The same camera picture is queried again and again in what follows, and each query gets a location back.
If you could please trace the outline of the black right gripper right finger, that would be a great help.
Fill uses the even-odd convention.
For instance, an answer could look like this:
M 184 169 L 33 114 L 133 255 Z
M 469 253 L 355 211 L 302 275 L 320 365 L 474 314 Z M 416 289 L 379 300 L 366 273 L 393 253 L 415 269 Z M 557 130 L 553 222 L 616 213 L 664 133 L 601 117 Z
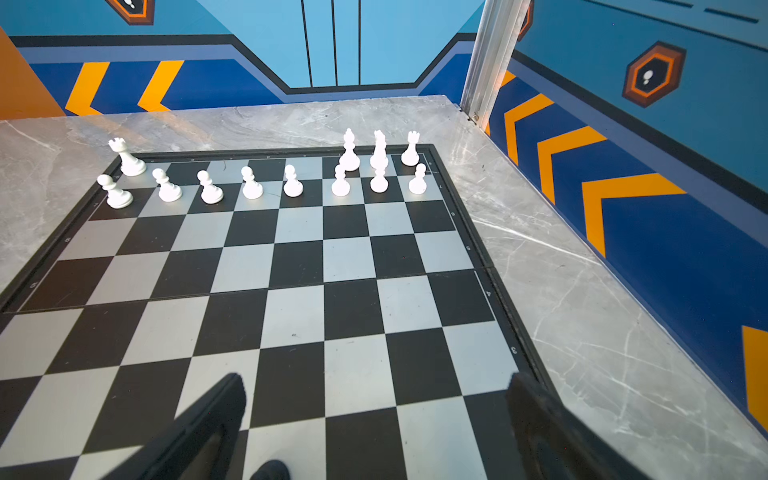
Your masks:
M 527 478 L 647 477 L 530 375 L 512 375 L 506 404 Z

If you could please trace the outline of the black and silver chessboard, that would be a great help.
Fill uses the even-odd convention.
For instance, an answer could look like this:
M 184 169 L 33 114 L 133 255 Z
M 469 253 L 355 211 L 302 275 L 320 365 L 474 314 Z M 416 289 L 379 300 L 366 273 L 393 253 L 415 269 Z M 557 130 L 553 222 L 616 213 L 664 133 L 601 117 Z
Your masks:
M 270 459 L 295 479 L 523 478 L 505 402 L 533 366 L 522 322 L 445 161 L 418 154 L 424 194 L 399 148 L 374 193 L 364 148 L 344 197 L 337 148 L 113 161 L 133 202 L 92 183 L 1 295 L 2 477 L 102 478 L 237 373 L 232 479 Z

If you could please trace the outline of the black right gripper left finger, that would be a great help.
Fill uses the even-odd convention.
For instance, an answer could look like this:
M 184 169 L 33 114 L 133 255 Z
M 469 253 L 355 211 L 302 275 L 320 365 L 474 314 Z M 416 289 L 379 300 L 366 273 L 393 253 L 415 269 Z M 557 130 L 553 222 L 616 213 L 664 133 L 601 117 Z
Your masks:
M 173 423 L 109 472 L 108 479 L 224 479 L 246 406 L 242 377 L 229 373 Z

